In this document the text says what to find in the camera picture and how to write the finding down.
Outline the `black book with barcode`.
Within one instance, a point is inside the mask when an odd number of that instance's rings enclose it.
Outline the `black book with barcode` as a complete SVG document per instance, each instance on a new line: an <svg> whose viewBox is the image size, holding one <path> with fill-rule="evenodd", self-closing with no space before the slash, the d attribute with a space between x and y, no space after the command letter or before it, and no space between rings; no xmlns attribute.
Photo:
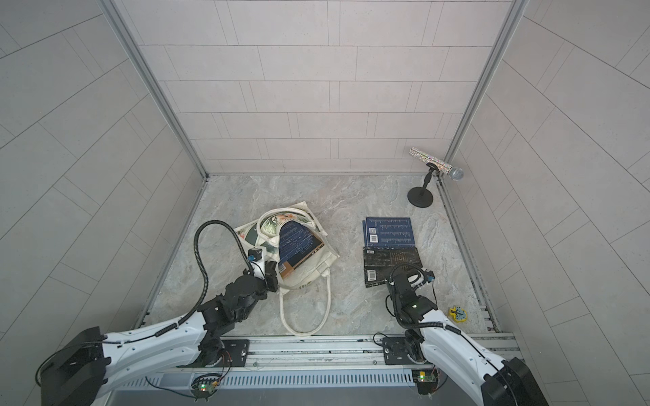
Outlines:
<svg viewBox="0 0 650 406"><path fill-rule="evenodd" d="M423 263L416 247L363 249L364 283L366 288L383 285L392 268L401 263L422 268Z"/></svg>

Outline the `stack of dark blue books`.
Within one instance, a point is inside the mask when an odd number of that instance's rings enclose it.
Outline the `stack of dark blue books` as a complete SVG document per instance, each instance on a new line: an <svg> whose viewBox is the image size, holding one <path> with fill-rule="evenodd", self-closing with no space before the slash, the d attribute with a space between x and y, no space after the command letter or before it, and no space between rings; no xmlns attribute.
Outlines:
<svg viewBox="0 0 650 406"><path fill-rule="evenodd" d="M279 233L279 272L286 281L309 257L324 247L323 241L306 226L291 221Z"/></svg>

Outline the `floral canvas tote bag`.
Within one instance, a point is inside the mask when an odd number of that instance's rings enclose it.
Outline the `floral canvas tote bag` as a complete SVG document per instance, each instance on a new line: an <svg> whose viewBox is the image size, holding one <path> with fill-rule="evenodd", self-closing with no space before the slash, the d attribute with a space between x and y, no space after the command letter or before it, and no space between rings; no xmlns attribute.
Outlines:
<svg viewBox="0 0 650 406"><path fill-rule="evenodd" d="M328 233L309 206L303 201L272 209L260 218L235 229L247 249L261 248L263 258L275 262L272 271L279 282L280 320L292 335L306 338L319 333L331 311L333 294L331 267L340 255L328 243ZM291 291L307 288L318 279L327 286L327 301L323 319L311 331L299 332L287 322L284 299Z"/></svg>

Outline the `dark blue book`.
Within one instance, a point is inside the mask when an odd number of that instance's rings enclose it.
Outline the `dark blue book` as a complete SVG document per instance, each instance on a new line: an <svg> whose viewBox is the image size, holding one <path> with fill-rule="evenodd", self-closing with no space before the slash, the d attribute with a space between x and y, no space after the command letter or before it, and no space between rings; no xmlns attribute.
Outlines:
<svg viewBox="0 0 650 406"><path fill-rule="evenodd" d="M366 247L394 249L416 246L411 218L366 218L362 227Z"/></svg>

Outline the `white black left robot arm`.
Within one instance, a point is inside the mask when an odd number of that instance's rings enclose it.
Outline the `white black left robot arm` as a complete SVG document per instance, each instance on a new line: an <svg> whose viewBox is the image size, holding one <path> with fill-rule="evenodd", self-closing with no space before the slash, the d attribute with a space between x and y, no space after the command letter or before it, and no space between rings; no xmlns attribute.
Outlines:
<svg viewBox="0 0 650 406"><path fill-rule="evenodd" d="M38 368L41 403L90 405L127 382L167 368L216 365L224 352L222 336L279 288L276 262L253 267L187 321L118 333L102 333L95 326L78 333Z"/></svg>

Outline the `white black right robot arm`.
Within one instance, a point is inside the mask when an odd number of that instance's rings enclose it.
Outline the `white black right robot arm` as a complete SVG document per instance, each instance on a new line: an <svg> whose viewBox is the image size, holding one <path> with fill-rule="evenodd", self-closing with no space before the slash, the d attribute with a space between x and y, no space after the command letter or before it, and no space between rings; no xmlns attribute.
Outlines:
<svg viewBox="0 0 650 406"><path fill-rule="evenodd" d="M440 368L477 405L546 405L528 366L516 357L506 360L462 332L416 292L434 279L431 272L417 273L415 280L397 269L387 276L394 317L410 341L409 356Z"/></svg>

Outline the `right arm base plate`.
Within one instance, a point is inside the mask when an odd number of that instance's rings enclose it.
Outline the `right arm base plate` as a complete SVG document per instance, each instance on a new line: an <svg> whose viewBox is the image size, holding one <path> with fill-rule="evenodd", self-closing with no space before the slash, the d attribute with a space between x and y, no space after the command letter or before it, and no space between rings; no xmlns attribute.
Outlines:
<svg viewBox="0 0 650 406"><path fill-rule="evenodd" d="M381 344L384 349L386 365L417 365L423 363L421 350L414 339L406 337L383 337Z"/></svg>

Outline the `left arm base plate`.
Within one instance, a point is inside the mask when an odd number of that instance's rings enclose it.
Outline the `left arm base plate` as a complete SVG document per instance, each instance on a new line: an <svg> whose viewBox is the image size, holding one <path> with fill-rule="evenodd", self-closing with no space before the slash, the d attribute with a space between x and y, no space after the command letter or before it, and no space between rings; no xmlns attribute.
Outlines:
<svg viewBox="0 0 650 406"><path fill-rule="evenodd" d="M208 355L206 368L243 367L248 357L249 339L225 339L213 355Z"/></svg>

